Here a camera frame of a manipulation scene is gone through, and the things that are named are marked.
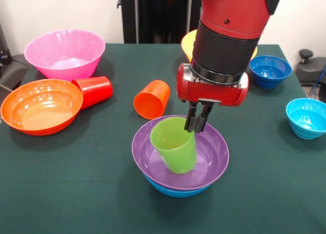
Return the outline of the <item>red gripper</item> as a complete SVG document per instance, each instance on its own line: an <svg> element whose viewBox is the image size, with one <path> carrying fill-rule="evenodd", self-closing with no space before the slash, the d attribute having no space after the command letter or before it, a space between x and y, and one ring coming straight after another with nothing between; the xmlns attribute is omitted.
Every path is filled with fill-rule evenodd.
<svg viewBox="0 0 326 234"><path fill-rule="evenodd" d="M249 76L243 73L240 82L233 86L207 83L191 72L188 63L180 64L177 71L176 92L178 99L188 101L189 110L184 129L196 133L203 132L213 104L203 104L202 112L196 117L197 102L213 102L221 106L238 106L246 98L249 90Z"/></svg>

